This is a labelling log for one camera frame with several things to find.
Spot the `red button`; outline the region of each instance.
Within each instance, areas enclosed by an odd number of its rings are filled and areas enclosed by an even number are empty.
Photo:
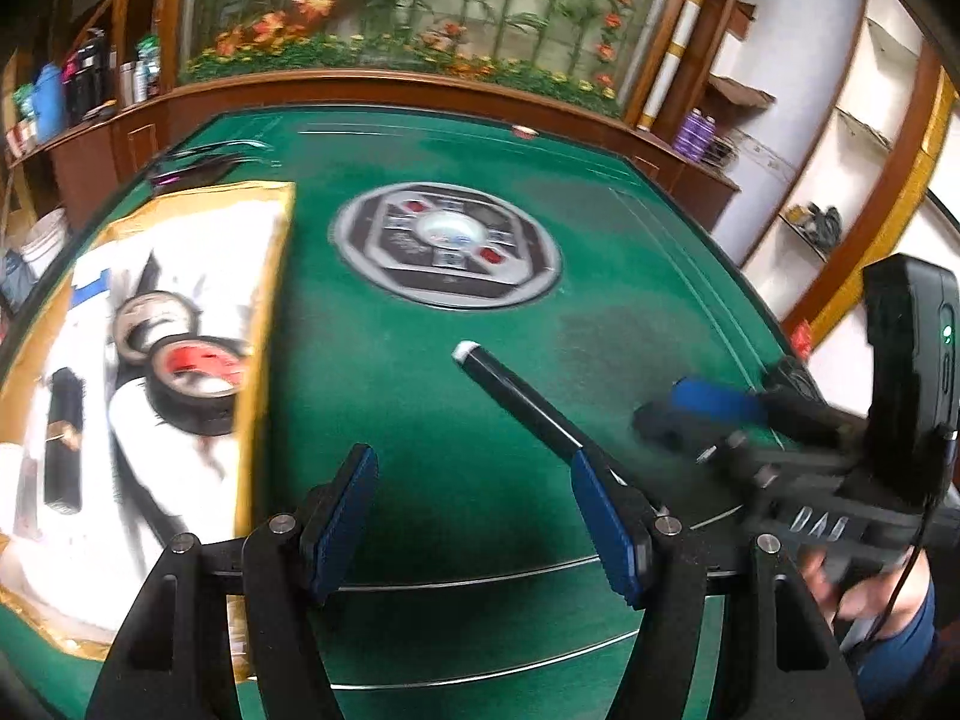
[[[483,247],[480,250],[480,256],[483,257],[491,265],[499,265],[500,263],[503,262],[503,259],[504,259],[503,255],[499,251],[494,250],[491,247]]]

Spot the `black electronic device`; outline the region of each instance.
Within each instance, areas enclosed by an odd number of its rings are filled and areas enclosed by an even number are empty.
[[[872,475],[911,507],[940,500],[953,458],[928,451],[938,425],[957,425],[957,280],[895,254],[863,269],[874,394],[864,436]]]

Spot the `floral mural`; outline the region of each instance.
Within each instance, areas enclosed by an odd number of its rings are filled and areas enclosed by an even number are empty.
[[[430,71],[617,115],[653,1],[188,0],[181,79]]]

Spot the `white bucket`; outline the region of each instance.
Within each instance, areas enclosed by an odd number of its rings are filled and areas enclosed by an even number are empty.
[[[23,257],[34,276],[40,279],[66,243],[66,211],[58,208],[38,221],[20,247]]]

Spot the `purple bottle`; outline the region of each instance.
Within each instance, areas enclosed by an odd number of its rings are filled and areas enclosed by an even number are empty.
[[[688,159],[693,159],[693,157],[690,156],[690,153],[692,153],[695,148],[693,138],[700,127],[700,122],[703,120],[703,114],[701,114],[697,108],[694,108],[686,115],[683,124],[680,125],[680,132],[678,132],[677,137],[674,138],[674,151],[678,151],[680,154],[683,154],[683,156],[688,157]]]
[[[690,153],[686,156],[694,162],[700,162],[716,132],[716,120],[712,116],[707,116],[705,119],[701,117],[699,122],[697,122],[697,128],[693,131],[693,135],[690,138],[693,142],[693,148],[690,149]]]

